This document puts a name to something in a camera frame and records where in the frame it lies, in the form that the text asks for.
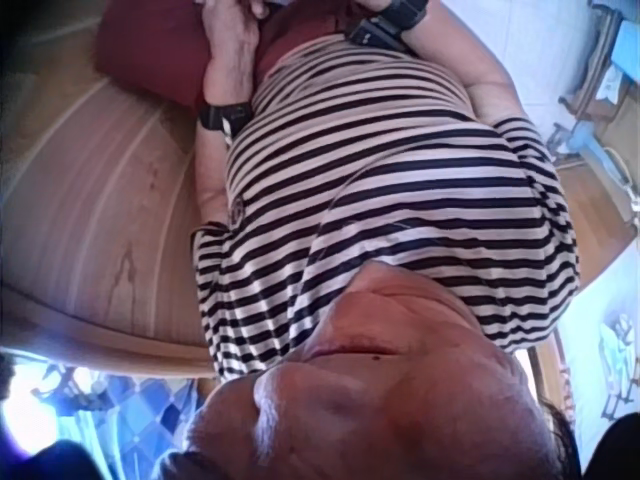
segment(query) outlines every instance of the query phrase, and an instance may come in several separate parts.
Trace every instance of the red pillow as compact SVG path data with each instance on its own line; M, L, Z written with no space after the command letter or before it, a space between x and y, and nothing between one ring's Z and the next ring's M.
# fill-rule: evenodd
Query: red pillow
M110 0L96 39L96 68L126 86L197 109L209 62L193 0Z

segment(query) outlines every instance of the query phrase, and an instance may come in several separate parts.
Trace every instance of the mouth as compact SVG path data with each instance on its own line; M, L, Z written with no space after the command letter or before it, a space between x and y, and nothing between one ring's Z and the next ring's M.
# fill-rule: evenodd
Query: mouth
M369 342L360 341L340 345L318 345L303 355L302 361L309 362L316 358L338 354L399 355L399 352L389 347L371 345Z

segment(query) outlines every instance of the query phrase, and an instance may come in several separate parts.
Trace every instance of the striped shirt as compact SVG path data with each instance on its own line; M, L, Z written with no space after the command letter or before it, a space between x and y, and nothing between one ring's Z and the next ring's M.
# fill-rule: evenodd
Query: striped shirt
M283 58L253 108L230 223L193 235L223 381L304 342L368 260L451 289L507 352L550 334L578 290L576 239L528 119L485 125L446 69L339 35Z

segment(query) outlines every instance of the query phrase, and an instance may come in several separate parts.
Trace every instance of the wooden surface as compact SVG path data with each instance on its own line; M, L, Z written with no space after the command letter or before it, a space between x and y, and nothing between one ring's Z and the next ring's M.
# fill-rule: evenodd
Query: wooden surface
M600 275L635 237L602 182L587 164L563 169L560 181L578 241L582 288Z
M0 342L102 370L213 376L189 245L195 120L96 73L104 1L60 2L75 14L43 16L6 72Z

